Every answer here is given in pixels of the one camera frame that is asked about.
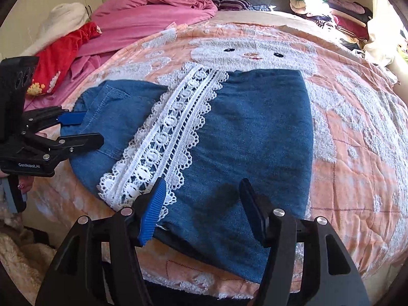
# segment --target metal screw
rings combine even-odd
[[[129,216],[130,214],[133,213],[133,209],[130,208],[130,207],[125,207],[125,208],[123,208],[123,209],[120,211],[120,213],[121,213],[123,216]]]
[[[327,224],[327,218],[324,218],[323,216],[319,216],[317,218],[318,224],[321,224],[322,226],[325,226]]]
[[[285,215],[285,211],[284,211],[283,209],[280,209],[280,208],[274,209],[274,210],[273,210],[273,213],[274,213],[276,216],[279,216],[279,217]]]
[[[78,223],[79,224],[85,224],[88,222],[88,217],[87,216],[81,216],[80,218],[78,218]]]

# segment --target pink blanket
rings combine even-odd
[[[28,96],[24,109],[61,105],[86,76],[116,51],[173,22],[192,25],[212,18],[216,12],[211,0],[108,0],[92,14],[102,35],[80,48],[78,58],[55,93]]]

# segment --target rabbit face on blanket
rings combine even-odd
[[[304,49],[294,48],[293,44]],[[190,41],[190,45],[197,46],[191,51],[193,61],[208,68],[225,71],[291,69],[300,70],[303,77],[317,72],[316,49],[311,44],[244,37],[197,39]]]

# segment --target denim fabric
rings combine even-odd
[[[73,111],[87,113],[81,125],[62,127],[61,136],[99,132],[105,139],[99,150],[70,159],[77,178],[95,196],[102,175],[112,171],[153,104],[166,91],[167,87],[147,81],[105,81],[85,91],[75,102]]]
[[[138,81],[107,81],[97,89],[89,89],[75,105],[76,111],[89,108],[86,127],[63,128],[64,134],[78,133],[78,128],[105,136],[106,148],[71,160],[94,193],[164,91]],[[128,96],[110,94],[119,90]],[[177,202],[159,223],[207,263],[260,283],[269,249],[252,235],[238,185],[248,178],[276,206],[304,216],[313,156],[309,97],[299,71],[236,71],[210,105],[197,131],[199,143],[190,150],[193,164],[183,170],[184,186],[175,191]],[[163,234],[154,236],[168,241]]]

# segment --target red garment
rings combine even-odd
[[[79,48],[92,38],[101,35],[94,22],[84,24],[80,29],[59,38],[36,56],[40,58],[33,75],[33,82],[27,90],[29,95],[53,93],[62,83]]]
[[[346,19],[341,16],[336,16],[338,18],[338,23],[337,25],[344,27],[345,29],[349,30],[350,32],[355,34],[356,38],[362,38],[365,40],[369,40],[370,36],[368,34],[367,27],[362,27],[358,25],[357,23]]]

